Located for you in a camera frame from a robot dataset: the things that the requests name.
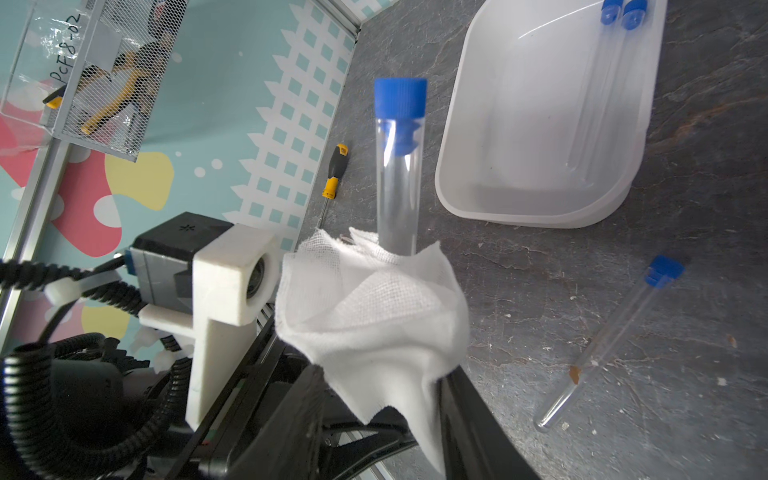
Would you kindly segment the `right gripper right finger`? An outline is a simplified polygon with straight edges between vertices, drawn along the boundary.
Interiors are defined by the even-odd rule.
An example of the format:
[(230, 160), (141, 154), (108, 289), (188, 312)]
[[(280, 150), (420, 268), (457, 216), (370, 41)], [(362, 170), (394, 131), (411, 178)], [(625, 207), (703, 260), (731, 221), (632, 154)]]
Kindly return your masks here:
[(539, 479), (462, 368), (439, 380), (438, 410), (446, 478)]

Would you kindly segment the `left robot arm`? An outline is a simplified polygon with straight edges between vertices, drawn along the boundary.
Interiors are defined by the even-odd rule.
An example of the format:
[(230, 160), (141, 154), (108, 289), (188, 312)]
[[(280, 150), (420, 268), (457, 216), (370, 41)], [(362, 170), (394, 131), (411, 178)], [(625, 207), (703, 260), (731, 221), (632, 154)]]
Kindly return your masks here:
[(179, 449), (193, 359), (166, 336), (154, 373), (113, 338), (47, 326), (1, 362), (1, 445), (38, 479), (351, 479), (415, 439), (392, 408), (359, 423), (320, 368), (266, 326)]

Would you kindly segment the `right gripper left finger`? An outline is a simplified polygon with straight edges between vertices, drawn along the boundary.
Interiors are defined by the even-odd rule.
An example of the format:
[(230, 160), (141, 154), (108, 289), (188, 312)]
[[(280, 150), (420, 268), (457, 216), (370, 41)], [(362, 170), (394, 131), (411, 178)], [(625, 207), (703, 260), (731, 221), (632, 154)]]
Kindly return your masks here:
[(323, 370), (316, 365), (308, 366), (227, 477), (315, 479), (319, 471), (324, 392)]

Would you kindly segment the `clear labelled plastic bag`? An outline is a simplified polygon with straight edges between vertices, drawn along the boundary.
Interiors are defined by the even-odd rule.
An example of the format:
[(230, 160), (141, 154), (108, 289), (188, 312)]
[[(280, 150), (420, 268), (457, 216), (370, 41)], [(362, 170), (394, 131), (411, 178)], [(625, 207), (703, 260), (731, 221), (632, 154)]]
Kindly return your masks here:
[(1, 3), (1, 114), (32, 125), (57, 109), (83, 44), (91, 1)]

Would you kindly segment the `yellow black screwdriver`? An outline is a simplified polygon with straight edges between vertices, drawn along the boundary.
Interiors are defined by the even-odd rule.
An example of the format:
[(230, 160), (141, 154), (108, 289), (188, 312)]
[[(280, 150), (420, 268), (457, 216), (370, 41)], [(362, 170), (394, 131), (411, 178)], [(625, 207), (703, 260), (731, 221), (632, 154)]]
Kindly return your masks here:
[(328, 168), (328, 176), (322, 192), (324, 198), (323, 208), (317, 223), (317, 228), (322, 229), (331, 204), (337, 196), (339, 184), (346, 173), (349, 164), (349, 148), (347, 145), (338, 144), (331, 156)]

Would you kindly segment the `white plastic tray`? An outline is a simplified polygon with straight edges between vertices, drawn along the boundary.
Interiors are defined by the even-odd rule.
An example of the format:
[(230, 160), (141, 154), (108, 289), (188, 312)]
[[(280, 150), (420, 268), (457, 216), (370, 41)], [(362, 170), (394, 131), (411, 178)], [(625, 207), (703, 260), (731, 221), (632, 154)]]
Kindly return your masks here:
[(647, 1), (607, 162), (590, 186), (567, 166), (604, 1), (488, 1), (467, 31), (436, 167), (452, 214), (575, 229), (623, 203), (641, 165), (667, 3)]

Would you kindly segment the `test tube blue cap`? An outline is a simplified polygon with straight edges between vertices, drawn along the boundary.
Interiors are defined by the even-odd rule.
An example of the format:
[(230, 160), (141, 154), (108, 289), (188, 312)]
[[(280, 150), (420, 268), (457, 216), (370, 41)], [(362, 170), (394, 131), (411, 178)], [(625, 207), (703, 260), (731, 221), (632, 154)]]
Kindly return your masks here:
[(374, 82), (377, 233), (388, 252), (417, 252), (428, 82), (380, 78)]
[(567, 166), (575, 173), (586, 174), (600, 129), (604, 103), (610, 91), (619, 19), (623, 1), (604, 1), (600, 11), (597, 40), (590, 56), (589, 69), (582, 85), (581, 107)]
[(660, 293), (685, 272), (684, 264), (670, 256), (658, 255), (645, 269), (632, 289), (611, 313), (602, 329), (586, 349), (571, 363), (554, 391), (534, 416), (534, 426), (541, 432), (554, 428), (593, 377), (614, 357), (632, 327), (645, 319), (657, 303)]
[(619, 19), (617, 34), (617, 49), (615, 51), (612, 77), (610, 79), (610, 91), (604, 103), (600, 129), (592, 150), (591, 162), (586, 174), (576, 173), (580, 181), (585, 185), (592, 185), (597, 178), (602, 165), (607, 162), (606, 156), (613, 143), (611, 123), (618, 117), (616, 111), (624, 103), (626, 83), (630, 77), (630, 70), (634, 63), (637, 37), (645, 22), (648, 12), (647, 1), (623, 1), (623, 11)]

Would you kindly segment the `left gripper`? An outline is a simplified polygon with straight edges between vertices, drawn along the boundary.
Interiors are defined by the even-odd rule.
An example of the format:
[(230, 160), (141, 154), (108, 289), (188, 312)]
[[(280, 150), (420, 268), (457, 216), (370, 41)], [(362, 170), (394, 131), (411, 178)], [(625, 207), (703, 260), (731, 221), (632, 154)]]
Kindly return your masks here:
[(365, 425), (267, 324), (197, 428), (150, 451), (146, 479), (358, 479), (415, 447), (393, 408)]

